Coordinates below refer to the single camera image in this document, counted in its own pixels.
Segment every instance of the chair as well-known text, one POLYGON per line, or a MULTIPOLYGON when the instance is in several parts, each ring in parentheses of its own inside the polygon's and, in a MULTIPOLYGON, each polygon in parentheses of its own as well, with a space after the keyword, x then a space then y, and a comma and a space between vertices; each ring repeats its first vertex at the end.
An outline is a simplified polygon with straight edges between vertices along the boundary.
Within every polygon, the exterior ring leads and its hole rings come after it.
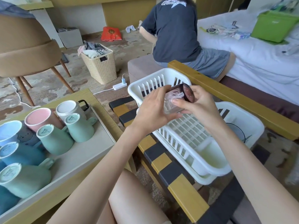
POLYGON ((24 83, 32 86, 24 78, 51 69, 62 83, 72 92, 73 89, 57 71, 63 63, 62 52, 55 40, 51 40, 42 25, 33 18, 21 18, 0 14, 0 77, 15 78, 31 106, 34 106, 24 83))

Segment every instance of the ottoman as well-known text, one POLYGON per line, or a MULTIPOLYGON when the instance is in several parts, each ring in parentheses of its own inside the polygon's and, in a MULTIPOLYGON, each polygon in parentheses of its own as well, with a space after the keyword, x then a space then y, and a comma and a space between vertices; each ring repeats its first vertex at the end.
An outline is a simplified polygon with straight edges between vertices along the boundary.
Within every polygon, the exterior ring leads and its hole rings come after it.
POLYGON ((130 60, 128 62, 130 83, 142 79, 161 69, 163 69, 163 67, 155 62, 152 54, 130 60))

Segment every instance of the hand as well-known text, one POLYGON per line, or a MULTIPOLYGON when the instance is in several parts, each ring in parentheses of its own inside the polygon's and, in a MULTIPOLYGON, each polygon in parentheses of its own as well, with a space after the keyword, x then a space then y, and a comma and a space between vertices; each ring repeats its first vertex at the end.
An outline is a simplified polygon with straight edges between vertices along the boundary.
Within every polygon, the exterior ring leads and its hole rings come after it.
POLYGON ((218 108, 211 94, 205 91, 201 86, 190 86, 196 98, 195 103, 190 103, 181 99, 173 99, 172 103, 185 110, 181 113, 194 114, 195 117, 204 125, 207 131, 218 127, 224 123, 224 120, 219 114, 218 108))
POLYGON ((131 125, 142 131, 144 136, 163 127, 171 120, 182 117, 180 113, 166 115, 164 112, 165 93, 170 87, 170 85, 167 85, 152 90, 142 102, 139 112, 131 125))

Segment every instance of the pink mug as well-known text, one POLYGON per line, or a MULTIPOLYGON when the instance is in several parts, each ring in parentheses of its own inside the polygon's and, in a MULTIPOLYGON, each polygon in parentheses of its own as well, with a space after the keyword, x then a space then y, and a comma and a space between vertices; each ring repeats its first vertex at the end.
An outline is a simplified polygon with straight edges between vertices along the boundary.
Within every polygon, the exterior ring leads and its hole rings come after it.
POLYGON ((39 108, 32 111, 26 116, 25 124, 35 132, 47 124, 53 124, 58 129, 62 129, 64 127, 61 120, 49 108, 39 108))

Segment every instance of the red plastic bag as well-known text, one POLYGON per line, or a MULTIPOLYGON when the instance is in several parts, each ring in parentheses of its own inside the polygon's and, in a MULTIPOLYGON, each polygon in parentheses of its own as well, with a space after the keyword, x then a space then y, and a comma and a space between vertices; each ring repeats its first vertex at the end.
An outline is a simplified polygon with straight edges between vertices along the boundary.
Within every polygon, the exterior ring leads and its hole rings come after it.
POLYGON ((115 40, 122 40, 121 32, 118 28, 103 27, 103 33, 102 33, 102 41, 115 41, 115 40))

